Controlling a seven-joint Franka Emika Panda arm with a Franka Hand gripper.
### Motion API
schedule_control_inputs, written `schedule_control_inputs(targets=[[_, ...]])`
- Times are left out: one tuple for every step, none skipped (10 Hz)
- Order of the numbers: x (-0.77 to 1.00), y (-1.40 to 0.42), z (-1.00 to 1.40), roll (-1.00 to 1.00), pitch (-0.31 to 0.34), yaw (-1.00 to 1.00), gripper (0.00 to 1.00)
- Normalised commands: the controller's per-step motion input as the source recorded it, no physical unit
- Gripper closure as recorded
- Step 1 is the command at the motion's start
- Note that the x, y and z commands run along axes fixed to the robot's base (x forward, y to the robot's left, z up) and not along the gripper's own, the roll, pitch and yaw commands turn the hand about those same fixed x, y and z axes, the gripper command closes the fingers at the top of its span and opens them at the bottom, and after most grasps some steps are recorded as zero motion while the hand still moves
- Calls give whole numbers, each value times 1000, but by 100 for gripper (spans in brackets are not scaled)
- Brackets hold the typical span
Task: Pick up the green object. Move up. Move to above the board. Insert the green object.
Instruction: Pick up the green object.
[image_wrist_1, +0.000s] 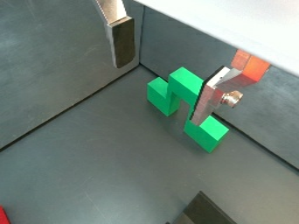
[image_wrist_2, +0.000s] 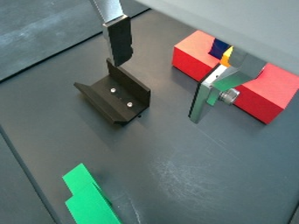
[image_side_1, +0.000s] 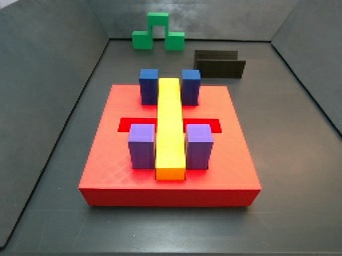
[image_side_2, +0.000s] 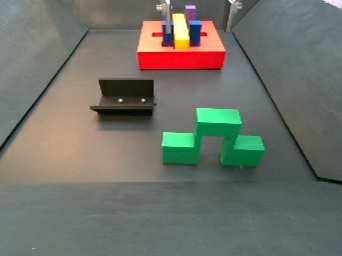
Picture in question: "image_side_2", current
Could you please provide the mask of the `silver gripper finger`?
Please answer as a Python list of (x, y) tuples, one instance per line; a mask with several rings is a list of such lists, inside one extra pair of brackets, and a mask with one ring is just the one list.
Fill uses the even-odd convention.
[(228, 0), (228, 3), (229, 3), (229, 15), (228, 15), (226, 31), (230, 31), (234, 15), (244, 8), (244, 3), (240, 0)]
[(157, 10), (162, 13), (166, 19), (166, 33), (172, 33), (172, 0), (160, 0)]

